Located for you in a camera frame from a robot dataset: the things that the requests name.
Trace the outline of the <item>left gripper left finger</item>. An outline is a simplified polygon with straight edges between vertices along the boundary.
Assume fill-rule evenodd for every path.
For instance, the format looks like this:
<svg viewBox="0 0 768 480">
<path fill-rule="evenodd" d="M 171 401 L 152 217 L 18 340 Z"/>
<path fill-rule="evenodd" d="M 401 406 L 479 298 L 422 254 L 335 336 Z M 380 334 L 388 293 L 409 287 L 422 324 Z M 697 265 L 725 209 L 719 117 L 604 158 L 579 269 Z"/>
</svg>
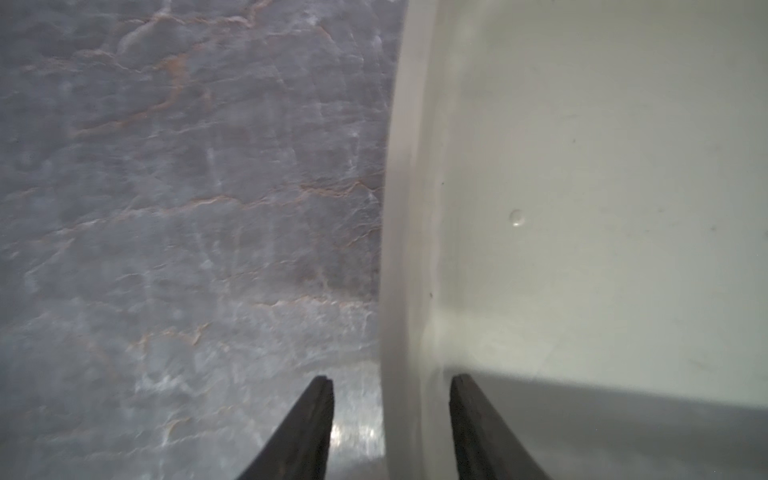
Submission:
<svg viewBox="0 0 768 480">
<path fill-rule="evenodd" d="M 239 480 L 323 480 L 333 427 L 333 381 L 312 379 Z"/>
</svg>

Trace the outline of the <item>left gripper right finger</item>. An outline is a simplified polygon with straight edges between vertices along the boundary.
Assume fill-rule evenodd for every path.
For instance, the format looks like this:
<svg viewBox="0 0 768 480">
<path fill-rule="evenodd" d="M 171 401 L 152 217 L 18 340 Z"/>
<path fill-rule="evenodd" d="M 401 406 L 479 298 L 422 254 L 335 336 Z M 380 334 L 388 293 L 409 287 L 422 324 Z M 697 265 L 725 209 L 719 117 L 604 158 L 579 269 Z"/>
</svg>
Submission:
<svg viewBox="0 0 768 480">
<path fill-rule="evenodd" d="M 468 374 L 450 384 L 450 420 L 460 480 L 548 480 Z"/>
</svg>

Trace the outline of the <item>grey-green plastic storage box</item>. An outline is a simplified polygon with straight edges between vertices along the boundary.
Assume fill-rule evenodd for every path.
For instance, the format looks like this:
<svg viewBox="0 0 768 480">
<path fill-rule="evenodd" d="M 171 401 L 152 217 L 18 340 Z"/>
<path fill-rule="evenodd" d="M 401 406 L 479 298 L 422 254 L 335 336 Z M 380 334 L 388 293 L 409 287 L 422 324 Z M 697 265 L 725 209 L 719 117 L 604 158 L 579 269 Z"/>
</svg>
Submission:
<svg viewBox="0 0 768 480">
<path fill-rule="evenodd" d="M 411 1 L 379 322 L 394 479 L 467 373 L 553 479 L 767 475 L 767 5 Z"/>
</svg>

